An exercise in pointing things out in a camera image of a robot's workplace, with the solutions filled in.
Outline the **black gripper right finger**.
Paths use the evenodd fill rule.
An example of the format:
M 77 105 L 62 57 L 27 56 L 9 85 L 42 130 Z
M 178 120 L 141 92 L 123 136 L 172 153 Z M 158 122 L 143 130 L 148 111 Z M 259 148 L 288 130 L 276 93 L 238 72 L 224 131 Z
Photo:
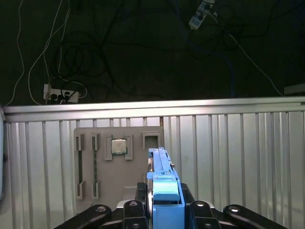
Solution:
M 211 203 L 194 199 L 182 183 L 187 229 L 285 229 L 286 227 L 246 208 L 232 204 L 217 210 Z

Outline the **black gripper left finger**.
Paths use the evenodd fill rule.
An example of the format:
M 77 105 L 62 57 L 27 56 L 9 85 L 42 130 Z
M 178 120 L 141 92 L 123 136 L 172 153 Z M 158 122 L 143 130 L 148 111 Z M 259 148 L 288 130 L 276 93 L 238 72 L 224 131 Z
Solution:
M 134 199 L 118 203 L 115 210 L 106 205 L 93 205 L 71 219 L 63 222 L 58 229 L 148 229 L 146 217 L 147 185 L 138 183 Z

